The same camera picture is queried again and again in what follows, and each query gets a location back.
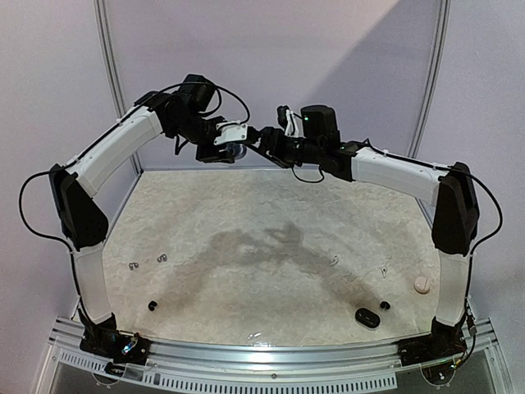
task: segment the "white robot arm segment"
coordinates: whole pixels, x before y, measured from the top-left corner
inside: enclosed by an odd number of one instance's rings
[[[146,107],[140,107],[67,171],[70,174],[76,173],[82,188],[89,197],[94,197],[106,179],[129,156],[161,133],[162,127],[157,114]]]

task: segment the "gray wall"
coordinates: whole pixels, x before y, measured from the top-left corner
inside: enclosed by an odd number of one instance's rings
[[[504,227],[479,248],[472,296],[491,317],[516,392],[525,392],[525,3],[452,2],[445,53],[419,157],[464,161],[494,191]],[[478,188],[480,235],[497,216]]]
[[[2,2],[0,9],[0,391],[30,392],[57,315],[75,302],[64,246],[23,228],[24,179],[64,163],[115,119],[92,2]],[[97,201],[110,218],[134,180],[126,163]],[[47,179],[32,184],[25,211],[37,229],[60,235]]]
[[[240,95],[256,127],[276,108],[336,109],[345,140],[406,153],[421,106],[439,1],[207,0],[108,2],[126,104],[151,89],[202,73]],[[226,98],[223,115],[242,118]],[[145,167],[199,167],[194,148],[173,157],[160,138],[144,146]],[[240,166],[270,165],[254,153]]]

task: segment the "small white object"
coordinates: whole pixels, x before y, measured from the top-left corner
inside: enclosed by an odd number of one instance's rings
[[[249,334],[248,339],[254,339],[254,338],[260,337],[262,334],[263,334],[262,332],[256,332],[254,334]]]
[[[285,129],[285,135],[287,137],[299,137],[299,127],[297,126],[297,122],[295,121],[295,115],[294,112],[287,109],[286,110],[286,129]]]
[[[430,291],[430,283],[426,277],[416,277],[416,280],[413,281],[413,288],[419,294],[426,294]]]

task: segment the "metal frame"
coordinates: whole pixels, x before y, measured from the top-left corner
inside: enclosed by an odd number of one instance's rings
[[[411,158],[415,158],[418,154],[419,145],[421,144],[425,125],[427,124],[428,114],[430,112],[432,97],[434,96],[434,91],[436,90],[436,82],[441,64],[441,56],[445,46],[446,26],[449,20],[449,13],[450,0],[441,0],[440,10],[436,20],[436,33],[434,35],[433,50],[428,65],[425,94],[423,95],[423,101],[419,110],[418,123],[416,125],[409,150],[407,151],[407,156]]]
[[[475,351],[485,352],[496,392],[512,392],[490,320],[478,322],[477,330]],[[49,337],[47,362],[37,394],[49,393],[58,363],[114,378],[103,372],[107,359],[79,350],[83,332],[80,323],[57,319]],[[472,345],[467,331],[463,333],[467,343]],[[215,392],[216,389],[225,394],[379,392],[397,387],[396,373],[419,369],[419,365],[401,366],[395,341],[342,346],[257,347],[154,338],[148,363],[144,367],[128,364],[121,381],[190,393]]]
[[[126,113],[126,106],[124,104],[124,95],[122,94],[121,82],[116,69],[111,32],[109,30],[109,20],[107,17],[106,2],[104,0],[94,0],[94,7],[95,17],[97,19],[98,36],[100,37],[104,66],[106,67],[107,82],[112,93],[113,105],[115,105],[116,115],[118,117],[122,117]],[[140,162],[140,156],[138,152],[135,152],[131,155],[130,162],[133,166],[135,174],[137,176],[141,174],[144,168]]]

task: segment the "speckled beige mat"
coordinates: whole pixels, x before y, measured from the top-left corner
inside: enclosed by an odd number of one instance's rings
[[[429,331],[439,259],[415,200],[382,187],[331,176],[307,185],[284,170],[172,171],[142,175],[104,271],[120,329],[308,346]],[[413,289],[418,275],[430,278],[429,294]],[[381,316],[377,330],[355,322],[363,306]]]

